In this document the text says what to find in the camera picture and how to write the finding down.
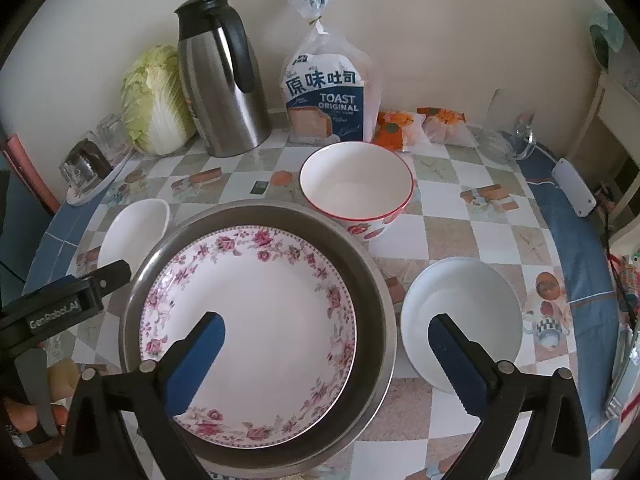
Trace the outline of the operator hand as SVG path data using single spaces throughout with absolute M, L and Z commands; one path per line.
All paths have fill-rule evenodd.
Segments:
M 62 450 L 70 410 L 63 404 L 70 399 L 79 382 L 77 364 L 70 358 L 59 360 L 47 368 L 47 396 L 36 404 L 18 402 L 1 393 L 1 442 L 9 456 L 28 466 L 48 460 Z M 53 422 L 55 434 L 41 443 L 18 445 L 17 438 L 35 430 L 42 415 Z

